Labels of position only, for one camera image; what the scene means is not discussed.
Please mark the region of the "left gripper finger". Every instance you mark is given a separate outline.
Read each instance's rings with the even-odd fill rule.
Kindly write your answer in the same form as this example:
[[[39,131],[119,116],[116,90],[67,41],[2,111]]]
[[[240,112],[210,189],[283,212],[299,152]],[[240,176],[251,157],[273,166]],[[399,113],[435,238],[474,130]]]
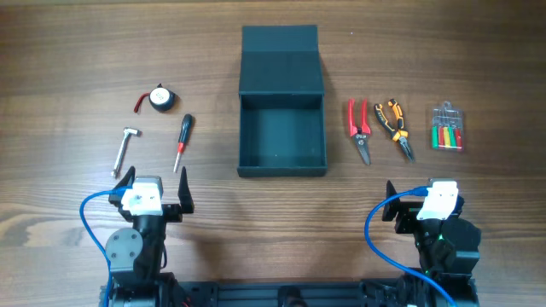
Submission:
[[[185,167],[183,167],[181,170],[177,195],[182,208],[182,213],[193,213],[195,211],[195,204],[189,190],[187,171]]]
[[[131,166],[129,170],[125,173],[122,179],[114,187],[113,191],[115,194],[122,194],[126,189],[131,188],[136,177],[136,169],[134,166]]]

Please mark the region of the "silver L-shaped socket wrench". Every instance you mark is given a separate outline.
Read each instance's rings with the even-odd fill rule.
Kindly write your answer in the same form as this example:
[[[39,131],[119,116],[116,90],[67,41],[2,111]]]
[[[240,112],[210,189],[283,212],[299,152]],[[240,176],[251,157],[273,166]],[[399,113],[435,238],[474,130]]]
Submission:
[[[142,132],[140,130],[138,130],[138,129],[131,128],[131,127],[125,127],[124,128],[124,136],[123,136],[122,142],[121,142],[120,147],[119,147],[119,151],[118,151],[115,163],[114,163],[113,170],[111,172],[111,176],[113,178],[117,178],[118,175],[119,175],[120,167],[122,165],[123,158],[125,156],[125,150],[127,148],[127,144],[128,144],[129,139],[131,138],[131,136],[140,136],[141,134],[142,134]]]

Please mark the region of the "orange black long-nose pliers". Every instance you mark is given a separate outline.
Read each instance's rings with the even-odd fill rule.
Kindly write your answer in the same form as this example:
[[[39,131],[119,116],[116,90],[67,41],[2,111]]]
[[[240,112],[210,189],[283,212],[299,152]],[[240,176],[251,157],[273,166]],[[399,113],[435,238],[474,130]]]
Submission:
[[[398,143],[409,161],[414,162],[415,156],[413,155],[413,150],[408,141],[409,132],[405,128],[403,109],[395,99],[391,99],[388,102],[388,106],[392,109],[394,113],[396,119],[395,126],[393,126],[387,119],[384,113],[384,107],[381,104],[374,104],[375,117],[377,118],[383,129],[390,135],[390,138],[394,142]]]

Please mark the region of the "red handled snips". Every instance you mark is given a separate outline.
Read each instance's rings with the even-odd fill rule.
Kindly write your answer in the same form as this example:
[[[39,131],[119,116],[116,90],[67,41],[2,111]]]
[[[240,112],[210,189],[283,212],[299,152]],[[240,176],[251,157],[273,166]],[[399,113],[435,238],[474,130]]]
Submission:
[[[348,130],[349,137],[354,141],[357,150],[359,151],[363,163],[370,165],[371,160],[369,156],[368,139],[371,136],[371,129],[367,120],[367,104],[368,100],[363,99],[360,108],[361,121],[360,125],[357,125],[354,119],[354,107],[356,104],[355,98],[350,98],[348,101]]]

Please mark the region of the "black round tape measure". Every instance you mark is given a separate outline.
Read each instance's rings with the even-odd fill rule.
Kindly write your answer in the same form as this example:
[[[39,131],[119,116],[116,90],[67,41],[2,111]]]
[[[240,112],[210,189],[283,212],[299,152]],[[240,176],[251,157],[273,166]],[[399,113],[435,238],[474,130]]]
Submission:
[[[169,111],[173,108],[176,97],[177,95],[173,91],[168,90],[162,84],[158,84],[153,90],[141,94],[133,108],[133,112],[139,113],[145,98],[148,98],[148,101],[154,110],[161,113]]]

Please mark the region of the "clear case coloured mini screwdrivers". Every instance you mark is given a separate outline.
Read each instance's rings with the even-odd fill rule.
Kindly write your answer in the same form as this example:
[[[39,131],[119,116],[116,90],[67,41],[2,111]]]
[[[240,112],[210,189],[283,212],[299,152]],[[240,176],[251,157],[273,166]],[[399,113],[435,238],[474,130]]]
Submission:
[[[464,113],[453,107],[450,101],[444,101],[433,109],[432,149],[462,152],[464,150]]]

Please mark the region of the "dark green lidded box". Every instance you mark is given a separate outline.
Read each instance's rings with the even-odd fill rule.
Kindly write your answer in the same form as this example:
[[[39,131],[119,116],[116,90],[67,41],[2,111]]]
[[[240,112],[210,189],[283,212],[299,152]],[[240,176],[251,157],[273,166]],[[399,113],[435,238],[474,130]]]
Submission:
[[[244,26],[239,98],[240,177],[326,174],[317,26]]]

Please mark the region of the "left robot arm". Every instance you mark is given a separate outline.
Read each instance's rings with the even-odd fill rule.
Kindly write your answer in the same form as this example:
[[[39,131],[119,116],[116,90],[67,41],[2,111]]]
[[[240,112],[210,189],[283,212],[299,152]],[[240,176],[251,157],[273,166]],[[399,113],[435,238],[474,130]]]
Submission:
[[[190,306],[189,295],[173,273],[163,269],[166,257],[166,225],[180,223],[195,205],[187,171],[181,170],[179,201],[163,204],[163,185],[158,176],[138,177],[131,167],[108,196],[129,228],[115,231],[107,240],[107,285],[101,288],[100,306]]]

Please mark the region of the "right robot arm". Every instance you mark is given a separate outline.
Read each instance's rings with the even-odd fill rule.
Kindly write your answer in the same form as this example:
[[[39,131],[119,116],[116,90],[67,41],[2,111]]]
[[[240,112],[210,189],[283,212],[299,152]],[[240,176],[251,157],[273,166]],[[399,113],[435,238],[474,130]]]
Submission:
[[[432,180],[427,187],[399,193],[391,182],[386,198],[367,216],[364,238],[372,252],[404,274],[388,281],[366,281],[367,304],[379,306],[478,306],[473,269],[480,259],[481,230],[462,219],[464,199],[456,182]],[[381,220],[395,222],[400,235],[412,235],[419,267],[409,268],[389,258],[372,242],[369,225],[382,210]]]

